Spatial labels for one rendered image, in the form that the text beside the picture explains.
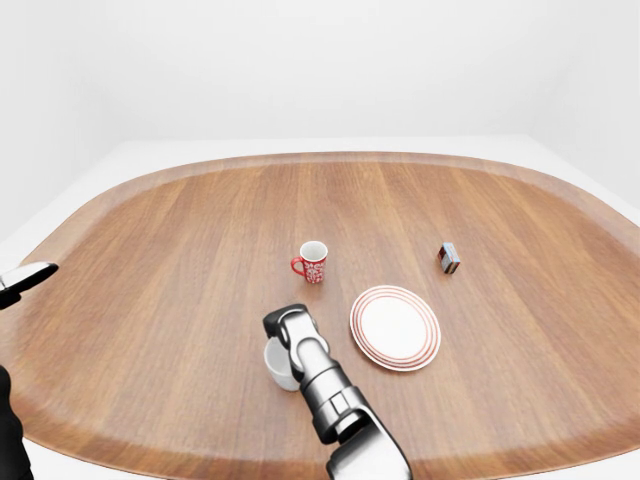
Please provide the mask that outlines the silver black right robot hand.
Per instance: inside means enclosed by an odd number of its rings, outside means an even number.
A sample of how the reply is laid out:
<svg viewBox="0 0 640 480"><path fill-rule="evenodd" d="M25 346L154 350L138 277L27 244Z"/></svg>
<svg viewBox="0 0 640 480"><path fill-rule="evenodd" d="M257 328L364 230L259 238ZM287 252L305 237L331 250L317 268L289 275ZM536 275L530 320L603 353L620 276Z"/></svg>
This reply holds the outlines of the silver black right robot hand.
<svg viewBox="0 0 640 480"><path fill-rule="evenodd" d="M305 388L322 372L337 366L330 356L328 342L320 335L304 304L292 304L267 314L263 327L268 340L278 337L289 351L291 369L299 388Z"/></svg>

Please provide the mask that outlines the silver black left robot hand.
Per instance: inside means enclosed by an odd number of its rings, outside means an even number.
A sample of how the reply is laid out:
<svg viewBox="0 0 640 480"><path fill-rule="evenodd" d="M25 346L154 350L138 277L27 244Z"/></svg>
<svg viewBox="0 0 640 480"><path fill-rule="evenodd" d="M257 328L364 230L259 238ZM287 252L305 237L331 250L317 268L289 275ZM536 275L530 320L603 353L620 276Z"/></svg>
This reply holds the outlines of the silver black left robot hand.
<svg viewBox="0 0 640 480"><path fill-rule="evenodd" d="M38 261L18 266L0 274L0 310L21 300L21 294L51 277L59 266Z"/></svg>

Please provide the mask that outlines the plain white mug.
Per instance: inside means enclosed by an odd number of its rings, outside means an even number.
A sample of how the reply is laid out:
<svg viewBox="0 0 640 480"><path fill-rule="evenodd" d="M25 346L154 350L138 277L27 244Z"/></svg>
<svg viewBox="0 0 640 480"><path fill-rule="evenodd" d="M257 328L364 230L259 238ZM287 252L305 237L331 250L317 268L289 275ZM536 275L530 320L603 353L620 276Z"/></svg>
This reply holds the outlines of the plain white mug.
<svg viewBox="0 0 640 480"><path fill-rule="evenodd" d="M289 351L281 344L278 337L271 337L267 341L263 357L273 381L281 389L289 392L299 390L299 382L294 378L291 369Z"/></svg>

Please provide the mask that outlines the red white patterned mug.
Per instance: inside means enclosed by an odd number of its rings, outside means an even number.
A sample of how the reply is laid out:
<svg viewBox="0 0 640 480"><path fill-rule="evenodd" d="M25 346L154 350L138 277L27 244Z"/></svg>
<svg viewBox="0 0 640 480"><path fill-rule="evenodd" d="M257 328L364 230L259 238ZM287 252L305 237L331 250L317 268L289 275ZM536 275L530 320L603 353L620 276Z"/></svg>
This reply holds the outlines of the red white patterned mug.
<svg viewBox="0 0 640 480"><path fill-rule="evenodd" d="M302 276L306 282L318 284L324 280L328 256L327 246L320 241L307 241L301 245L299 255L290 262L294 273Z"/></svg>

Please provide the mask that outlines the white plate with red rings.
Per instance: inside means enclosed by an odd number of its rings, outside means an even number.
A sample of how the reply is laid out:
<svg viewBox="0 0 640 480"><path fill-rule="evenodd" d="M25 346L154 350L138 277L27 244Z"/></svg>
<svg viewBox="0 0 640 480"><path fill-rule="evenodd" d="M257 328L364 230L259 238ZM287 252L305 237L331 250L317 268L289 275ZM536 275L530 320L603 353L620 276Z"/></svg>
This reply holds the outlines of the white plate with red rings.
<svg viewBox="0 0 640 480"><path fill-rule="evenodd" d="M378 285L361 293L352 304L349 326L356 345L371 361L397 372L426 367L441 346L432 308L399 286Z"/></svg>

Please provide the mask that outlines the black shape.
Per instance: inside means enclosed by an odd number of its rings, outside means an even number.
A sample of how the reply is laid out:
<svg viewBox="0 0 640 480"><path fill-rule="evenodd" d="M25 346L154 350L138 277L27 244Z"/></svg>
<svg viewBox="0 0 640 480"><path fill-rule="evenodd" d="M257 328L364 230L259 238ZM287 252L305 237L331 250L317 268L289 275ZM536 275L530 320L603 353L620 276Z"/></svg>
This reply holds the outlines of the black shape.
<svg viewBox="0 0 640 480"><path fill-rule="evenodd" d="M10 405L11 377L0 365L0 480L34 480L23 426Z"/></svg>

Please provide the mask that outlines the small printed box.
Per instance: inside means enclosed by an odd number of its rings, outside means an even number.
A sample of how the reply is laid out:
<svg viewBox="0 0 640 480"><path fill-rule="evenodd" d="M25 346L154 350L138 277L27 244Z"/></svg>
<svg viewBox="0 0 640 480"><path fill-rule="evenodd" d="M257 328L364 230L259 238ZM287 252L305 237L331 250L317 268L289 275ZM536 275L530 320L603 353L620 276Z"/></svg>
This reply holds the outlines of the small printed box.
<svg viewBox="0 0 640 480"><path fill-rule="evenodd" d="M445 274L453 274L461 263L457 250L451 242L442 243L438 260Z"/></svg>

